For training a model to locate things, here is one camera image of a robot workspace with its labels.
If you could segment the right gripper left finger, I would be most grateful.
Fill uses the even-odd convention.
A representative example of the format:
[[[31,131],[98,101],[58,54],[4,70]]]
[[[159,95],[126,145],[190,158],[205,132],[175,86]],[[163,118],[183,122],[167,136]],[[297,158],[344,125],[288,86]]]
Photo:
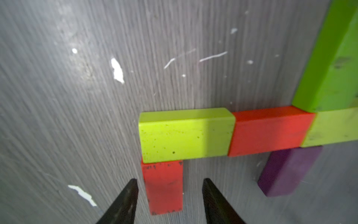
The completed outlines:
[[[134,224],[138,193],[138,182],[133,178],[97,221],[97,224]]]

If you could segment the lime block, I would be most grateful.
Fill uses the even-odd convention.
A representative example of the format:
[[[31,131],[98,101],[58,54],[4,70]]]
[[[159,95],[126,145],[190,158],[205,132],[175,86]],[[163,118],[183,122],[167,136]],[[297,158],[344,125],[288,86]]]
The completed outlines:
[[[301,143],[315,147],[358,139],[358,102],[347,109],[318,112]]]
[[[226,108],[143,112],[143,163],[227,156],[236,118]]]

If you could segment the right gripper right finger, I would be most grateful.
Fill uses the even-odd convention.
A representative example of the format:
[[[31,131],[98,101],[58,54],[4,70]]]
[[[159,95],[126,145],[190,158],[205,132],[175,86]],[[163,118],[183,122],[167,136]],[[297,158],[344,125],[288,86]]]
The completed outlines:
[[[209,178],[203,181],[202,195],[208,224],[246,224]]]

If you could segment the green block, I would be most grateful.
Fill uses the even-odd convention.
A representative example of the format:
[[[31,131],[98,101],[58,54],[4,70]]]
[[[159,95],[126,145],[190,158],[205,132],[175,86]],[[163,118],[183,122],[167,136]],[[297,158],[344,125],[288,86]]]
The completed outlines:
[[[332,1],[292,105],[310,113],[358,106],[357,1]]]

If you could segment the purple block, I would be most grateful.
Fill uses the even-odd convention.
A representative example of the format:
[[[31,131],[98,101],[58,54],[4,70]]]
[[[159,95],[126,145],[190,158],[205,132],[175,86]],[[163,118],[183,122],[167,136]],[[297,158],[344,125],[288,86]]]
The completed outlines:
[[[267,197],[286,196],[295,191],[323,150],[323,146],[274,151],[258,179]]]

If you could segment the red block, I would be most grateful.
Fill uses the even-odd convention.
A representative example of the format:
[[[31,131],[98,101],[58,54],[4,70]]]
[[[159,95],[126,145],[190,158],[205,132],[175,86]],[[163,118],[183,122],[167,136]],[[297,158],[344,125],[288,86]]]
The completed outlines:
[[[316,114],[294,106],[234,112],[229,157],[300,147]]]
[[[141,163],[151,215],[183,209],[183,161]]]

